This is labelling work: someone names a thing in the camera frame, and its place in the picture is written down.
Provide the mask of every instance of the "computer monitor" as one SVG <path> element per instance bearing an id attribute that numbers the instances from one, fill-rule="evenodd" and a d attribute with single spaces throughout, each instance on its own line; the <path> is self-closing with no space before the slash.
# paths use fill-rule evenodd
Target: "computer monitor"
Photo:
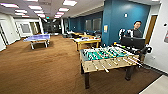
<path id="1" fill-rule="evenodd" d="M 145 39 L 135 37 L 122 37 L 121 45 L 126 47 L 133 47 L 136 49 L 143 49 L 145 47 Z"/>
<path id="2" fill-rule="evenodd" d="M 133 38 L 133 47 L 136 49 L 143 49 L 145 47 L 145 39 Z"/>

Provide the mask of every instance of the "poster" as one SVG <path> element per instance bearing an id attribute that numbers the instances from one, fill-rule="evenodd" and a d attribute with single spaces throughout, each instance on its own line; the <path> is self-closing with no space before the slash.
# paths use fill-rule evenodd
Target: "poster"
<path id="1" fill-rule="evenodd" d="M 167 33 L 166 33 L 166 37 L 165 37 L 165 39 L 164 39 L 164 42 L 168 43 L 168 31 L 167 31 Z"/>
<path id="2" fill-rule="evenodd" d="M 108 26 L 104 25 L 104 32 L 107 33 L 107 30 L 108 30 Z"/>

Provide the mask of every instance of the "window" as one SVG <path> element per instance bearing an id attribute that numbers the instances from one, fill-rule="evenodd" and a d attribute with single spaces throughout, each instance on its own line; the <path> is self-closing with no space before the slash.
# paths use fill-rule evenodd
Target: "window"
<path id="1" fill-rule="evenodd" d="M 91 20 L 86 20 L 86 30 L 92 30 Z"/>
<path id="2" fill-rule="evenodd" d="M 101 18 L 93 19 L 93 31 L 101 31 Z"/>

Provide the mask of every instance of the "desk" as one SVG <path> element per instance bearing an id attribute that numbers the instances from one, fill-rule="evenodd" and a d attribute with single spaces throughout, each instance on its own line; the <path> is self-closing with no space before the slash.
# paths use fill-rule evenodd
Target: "desk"
<path id="1" fill-rule="evenodd" d="M 79 35 L 81 37 L 95 37 L 95 36 L 92 36 L 92 35 Z"/>
<path id="2" fill-rule="evenodd" d="M 86 43 L 97 43 L 96 44 L 96 48 L 99 47 L 99 42 L 101 42 L 101 39 L 74 39 L 74 41 L 77 44 L 77 51 L 81 49 L 81 45 L 82 44 L 86 44 Z"/>
<path id="3" fill-rule="evenodd" d="M 73 33 L 74 35 L 83 35 L 83 33 Z"/>
<path id="4" fill-rule="evenodd" d="M 45 43 L 45 46 L 47 48 L 47 44 L 49 44 L 50 34 L 39 34 L 39 35 L 33 35 L 26 39 L 24 39 L 24 42 L 31 42 L 31 47 L 34 49 L 33 45 L 37 43 Z"/>

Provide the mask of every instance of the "table tennis table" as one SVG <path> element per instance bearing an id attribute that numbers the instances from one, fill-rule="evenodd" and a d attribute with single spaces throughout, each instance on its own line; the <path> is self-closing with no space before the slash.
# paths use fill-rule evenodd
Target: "table tennis table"
<path id="1" fill-rule="evenodd" d="M 50 34 L 39 34 L 39 35 L 33 35 L 26 39 L 24 39 L 24 42 L 31 42 L 31 48 L 34 49 L 33 45 L 37 43 L 45 43 L 45 46 L 47 48 L 47 45 L 49 44 Z"/>

